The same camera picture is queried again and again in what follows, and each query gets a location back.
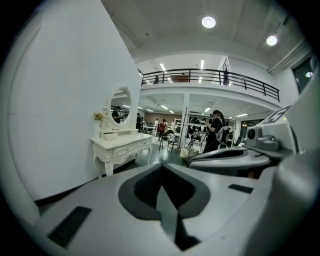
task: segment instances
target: black hair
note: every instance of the black hair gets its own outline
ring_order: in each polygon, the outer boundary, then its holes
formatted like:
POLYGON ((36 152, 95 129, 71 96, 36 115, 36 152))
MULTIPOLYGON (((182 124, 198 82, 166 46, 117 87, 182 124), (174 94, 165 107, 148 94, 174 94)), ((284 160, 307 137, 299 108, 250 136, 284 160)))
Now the black hair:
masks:
POLYGON ((222 114, 221 111, 219 111, 217 109, 215 111, 213 111, 213 113, 212 113, 212 115, 215 115, 215 114, 218 114, 220 116, 223 126, 226 126, 224 114, 222 114))

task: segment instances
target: woman with ponytail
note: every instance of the woman with ponytail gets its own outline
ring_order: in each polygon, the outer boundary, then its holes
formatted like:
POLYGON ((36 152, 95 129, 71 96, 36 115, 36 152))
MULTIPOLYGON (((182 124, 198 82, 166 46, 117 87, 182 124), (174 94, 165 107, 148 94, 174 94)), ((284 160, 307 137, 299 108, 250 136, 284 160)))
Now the woman with ponytail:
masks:
POLYGON ((213 120, 209 123, 209 120, 205 120, 205 124, 210 132, 208 139, 205 144, 205 149, 203 153, 211 152, 218 149, 218 146, 222 139, 222 131, 226 125, 224 115, 219 111, 215 110, 212 113, 213 120))

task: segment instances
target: brown wall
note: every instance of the brown wall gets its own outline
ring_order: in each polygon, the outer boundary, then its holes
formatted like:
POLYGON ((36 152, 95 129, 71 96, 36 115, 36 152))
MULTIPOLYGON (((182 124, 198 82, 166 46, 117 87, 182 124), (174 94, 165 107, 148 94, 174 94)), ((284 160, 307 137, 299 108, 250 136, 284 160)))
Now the brown wall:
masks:
POLYGON ((176 119, 181 119, 182 115, 181 114, 160 114, 160 113, 144 113, 144 121, 147 123, 155 123, 155 120, 159 118, 159 123, 162 122, 162 119, 165 119, 170 126, 171 122, 175 121, 176 119))

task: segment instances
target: balcony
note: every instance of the balcony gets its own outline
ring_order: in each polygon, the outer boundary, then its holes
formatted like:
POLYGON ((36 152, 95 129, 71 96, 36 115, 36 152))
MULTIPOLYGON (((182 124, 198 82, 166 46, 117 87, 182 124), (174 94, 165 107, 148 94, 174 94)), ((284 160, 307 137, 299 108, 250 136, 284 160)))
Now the balcony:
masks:
POLYGON ((257 79, 216 69, 180 68, 142 74, 141 86, 172 83, 206 83, 243 90, 256 91, 263 97, 271 97, 280 102, 279 90, 257 79))

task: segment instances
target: white column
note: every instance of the white column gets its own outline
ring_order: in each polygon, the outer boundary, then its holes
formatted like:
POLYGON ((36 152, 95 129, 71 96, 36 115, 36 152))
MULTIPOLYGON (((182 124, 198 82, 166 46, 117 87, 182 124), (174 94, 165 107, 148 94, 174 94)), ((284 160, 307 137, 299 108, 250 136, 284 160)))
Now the white column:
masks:
POLYGON ((186 143, 186 136, 188 134, 188 122, 189 122, 189 107, 190 107, 190 94, 185 93, 183 98, 183 111, 182 111, 182 121, 181 121, 181 136, 179 145, 183 149, 186 143))

